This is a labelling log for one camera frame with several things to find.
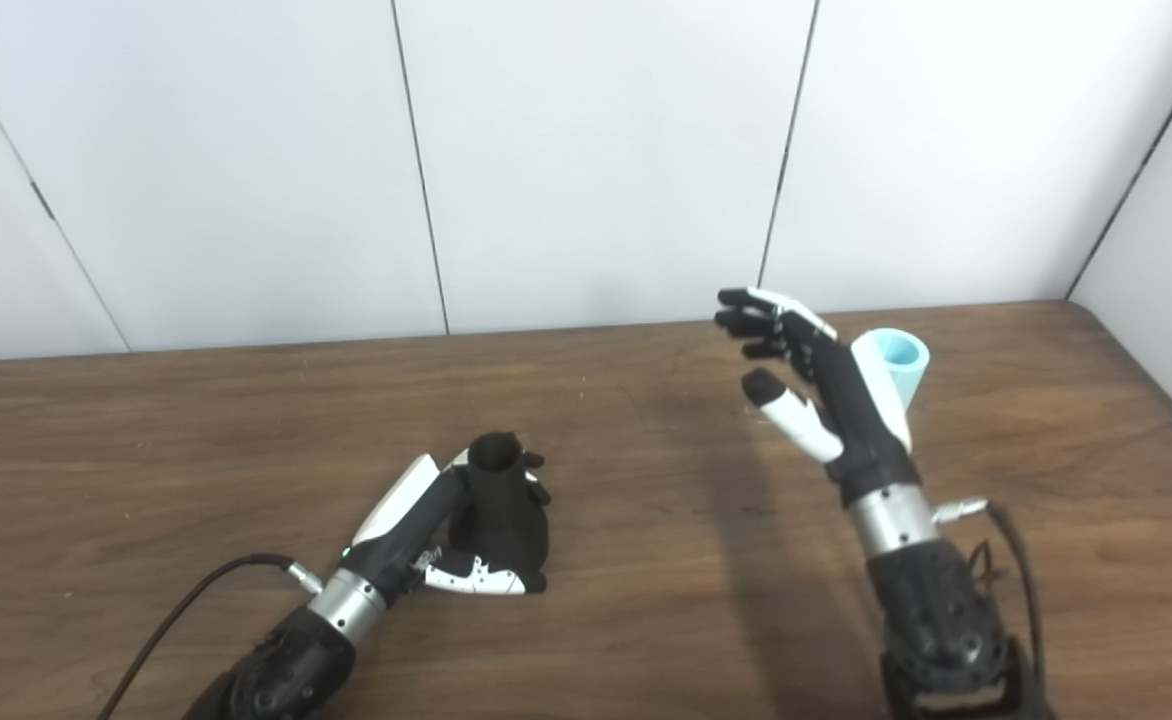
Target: metal connector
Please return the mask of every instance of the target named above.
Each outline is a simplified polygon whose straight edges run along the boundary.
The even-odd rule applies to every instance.
[[[946,505],[938,505],[933,509],[933,523],[943,525],[956,519],[967,518],[969,515],[983,512],[988,505],[984,497],[966,497],[955,502],[947,502]]]
[[[288,565],[288,575],[293,575],[297,578],[297,584],[302,585],[302,590],[308,593],[320,595],[323,591],[323,580],[304,568],[301,562],[293,562],[292,565]]]

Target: light blue cup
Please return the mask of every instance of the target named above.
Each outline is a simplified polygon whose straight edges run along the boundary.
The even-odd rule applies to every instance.
[[[909,407],[909,401],[919,389],[919,381],[924,379],[924,371],[928,368],[928,346],[918,337],[898,328],[877,328],[870,334],[875,339],[879,354],[884,356],[884,365],[888,366],[888,374],[893,378],[897,395],[902,399],[902,407]]]

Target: wooden table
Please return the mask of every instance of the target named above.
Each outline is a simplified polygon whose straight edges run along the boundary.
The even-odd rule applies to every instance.
[[[932,347],[926,488],[1015,511],[1062,719],[1172,716],[1172,403],[1071,305],[834,320]],[[745,369],[709,322],[0,364],[0,719],[96,714],[207,570],[327,573],[414,456],[489,429],[548,456],[550,592],[406,598],[329,716],[883,716],[854,534]],[[299,602],[274,570],[222,580],[116,716],[179,716]]]

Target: robotic hand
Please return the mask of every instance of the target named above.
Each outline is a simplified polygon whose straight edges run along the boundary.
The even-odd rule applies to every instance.
[[[359,525],[329,582],[289,569],[315,597],[209,685],[185,719],[315,719],[350,674],[359,641],[422,584],[463,593],[544,592],[541,507],[550,496],[526,470],[541,462],[513,433],[476,439],[444,470],[430,455],[414,460]],[[427,550],[449,515],[454,546]]]
[[[813,311],[774,292],[724,290],[718,300],[725,307],[715,322],[731,337],[755,340],[742,347],[743,355],[786,360],[818,393],[820,406],[763,368],[742,378],[752,405],[822,462],[839,488],[886,619],[880,671],[893,718],[1051,720],[1038,611],[1020,537],[1006,511],[984,498],[935,510],[928,505],[911,461],[906,413],[874,338],[861,334],[847,345]],[[1021,564],[1031,607],[1034,670],[999,619],[989,573],[974,578],[982,552],[989,565],[988,544],[966,561],[939,532],[939,524],[982,510],[1006,532]],[[958,698],[1001,685],[997,701],[956,706]],[[941,698],[946,708],[926,706],[939,697],[948,697]]]

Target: panel seam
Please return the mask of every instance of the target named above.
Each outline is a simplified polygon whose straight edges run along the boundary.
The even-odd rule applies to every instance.
[[[759,258],[759,278],[755,286],[763,286],[764,269],[768,266],[768,251],[774,245],[774,224],[777,223],[777,208],[782,203],[782,184],[786,182],[786,164],[791,159],[791,141],[795,137],[795,118],[800,110],[800,95],[804,94],[804,77],[809,72],[809,55],[813,53],[813,36],[818,27],[818,11],[822,9],[822,0],[813,0],[813,16],[809,19],[809,33],[804,40],[804,59],[800,61],[800,79],[795,86],[795,101],[791,104],[791,124],[786,128],[786,145],[782,149],[782,168],[777,170],[777,188],[774,191],[774,209],[768,216],[768,232],[764,233],[764,254]]]
[[[404,100],[408,102],[408,127],[413,129],[413,155],[417,159],[417,178],[422,186],[422,208],[425,210],[425,232],[430,236],[430,256],[435,263],[435,284],[440,286],[440,313],[444,315],[444,334],[452,334],[448,324],[448,303],[444,300],[444,274],[440,270],[440,247],[435,245],[435,223],[431,219],[430,195],[425,191],[425,169],[422,167],[422,147],[417,141],[417,115],[413,110],[413,90],[408,87],[408,63],[404,60],[404,40],[398,32],[398,5],[390,0],[390,19],[395,26],[395,47],[398,49],[398,73],[404,79]]]
[[[105,298],[102,297],[101,290],[97,288],[97,283],[94,283],[91,276],[88,274],[88,269],[84,266],[84,261],[79,258],[79,252],[75,251],[74,243],[70,243],[70,237],[66,236],[64,227],[61,227],[61,222],[57,220],[56,215],[52,211],[52,204],[47,201],[47,196],[39,190],[39,184],[36,183],[36,179],[34,179],[33,174],[30,174],[30,169],[27,163],[25,163],[22,152],[18,150],[16,143],[13,142],[13,136],[9,136],[9,128],[4,125],[4,120],[0,120],[0,136],[4,137],[4,142],[7,143],[9,151],[13,152],[13,158],[18,161],[18,167],[22,168],[25,178],[27,178],[32,190],[36,193],[38,199],[41,201],[45,211],[48,213],[48,220],[50,220],[52,225],[57,229],[57,235],[61,237],[61,242],[66,245],[66,250],[70,251],[70,257],[75,260],[75,266],[79,266],[80,274],[83,276],[84,281],[88,283],[88,287],[91,290],[93,297],[96,297],[97,305],[101,305],[102,313],[105,314],[105,319],[110,320],[111,328],[115,328],[116,337],[120,337],[120,341],[124,345],[124,351],[132,352],[132,346],[129,345],[128,338],[124,337],[124,331],[120,327],[118,320],[116,320],[115,314],[111,313],[110,306],[105,305]]]
[[[1079,286],[1081,279],[1084,279],[1084,273],[1088,272],[1088,266],[1093,263],[1093,258],[1097,256],[1097,251],[1101,250],[1102,243],[1106,240],[1108,235],[1111,233],[1111,226],[1115,224],[1115,219],[1120,217],[1120,211],[1124,210],[1124,205],[1127,204],[1129,196],[1133,192],[1133,188],[1138,184],[1142,174],[1147,169],[1150,158],[1153,158],[1154,151],[1158,149],[1159,143],[1163,142],[1163,136],[1168,131],[1168,127],[1172,125],[1172,109],[1168,110],[1167,117],[1163,120],[1163,124],[1159,125],[1159,133],[1156,134],[1154,141],[1150,143],[1150,147],[1142,158],[1142,163],[1136,169],[1133,178],[1129,179],[1127,186],[1124,188],[1124,193],[1120,195],[1120,199],[1116,202],[1115,209],[1111,210],[1110,217],[1106,218],[1106,224],[1102,225],[1102,232],[1098,235],[1097,240],[1093,242],[1092,249],[1089,249],[1084,263],[1081,264],[1079,272],[1075,274],[1074,281],[1070,283],[1070,287],[1067,288],[1067,296],[1062,300],[1070,300],[1071,296],[1075,296],[1075,290]]]

